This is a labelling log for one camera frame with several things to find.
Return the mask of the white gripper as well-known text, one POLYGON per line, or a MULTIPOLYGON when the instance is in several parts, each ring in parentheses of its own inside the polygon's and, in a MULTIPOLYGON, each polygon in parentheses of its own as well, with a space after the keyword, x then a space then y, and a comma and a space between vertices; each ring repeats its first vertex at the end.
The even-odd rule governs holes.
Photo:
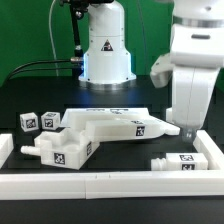
POLYGON ((184 142, 192 143, 196 138, 196 129, 194 128, 183 128, 182 129, 182 140, 184 142))

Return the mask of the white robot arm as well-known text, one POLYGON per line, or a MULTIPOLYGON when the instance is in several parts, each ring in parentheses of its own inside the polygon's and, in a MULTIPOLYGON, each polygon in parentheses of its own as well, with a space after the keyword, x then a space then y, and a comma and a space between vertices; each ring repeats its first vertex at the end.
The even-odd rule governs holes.
POLYGON ((224 0, 172 2, 170 51, 151 67, 157 88, 172 85, 166 120, 192 141, 203 127, 218 74, 224 68, 224 0))

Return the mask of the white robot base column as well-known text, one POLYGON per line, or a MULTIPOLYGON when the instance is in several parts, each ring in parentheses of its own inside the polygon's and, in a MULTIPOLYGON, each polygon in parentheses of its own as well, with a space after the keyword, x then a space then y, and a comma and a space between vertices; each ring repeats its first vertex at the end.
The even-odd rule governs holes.
POLYGON ((131 71, 131 54, 125 47, 125 12, 112 3, 91 4, 89 48, 84 54, 80 85, 96 90, 117 90, 130 86, 136 75, 131 71))

